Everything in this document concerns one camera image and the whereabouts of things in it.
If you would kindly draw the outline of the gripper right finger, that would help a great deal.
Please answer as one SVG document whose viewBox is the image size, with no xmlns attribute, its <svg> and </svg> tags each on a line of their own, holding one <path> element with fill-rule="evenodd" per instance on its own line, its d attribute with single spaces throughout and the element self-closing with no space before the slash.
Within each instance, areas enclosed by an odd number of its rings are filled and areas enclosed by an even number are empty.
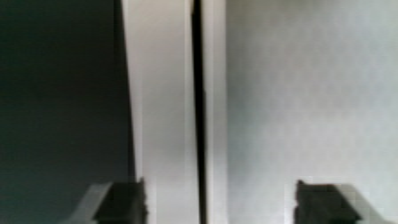
<svg viewBox="0 0 398 224">
<path fill-rule="evenodd" d="M 358 224 L 363 217 L 333 184 L 297 181 L 294 224 Z"/>
</svg>

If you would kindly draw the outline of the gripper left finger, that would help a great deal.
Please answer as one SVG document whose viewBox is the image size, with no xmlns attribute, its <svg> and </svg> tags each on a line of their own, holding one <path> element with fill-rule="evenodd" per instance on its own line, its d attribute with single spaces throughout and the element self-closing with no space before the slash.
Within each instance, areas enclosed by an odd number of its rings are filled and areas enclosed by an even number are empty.
<svg viewBox="0 0 398 224">
<path fill-rule="evenodd" d="M 61 224 L 148 224 L 145 181 L 93 184 Z"/>
</svg>

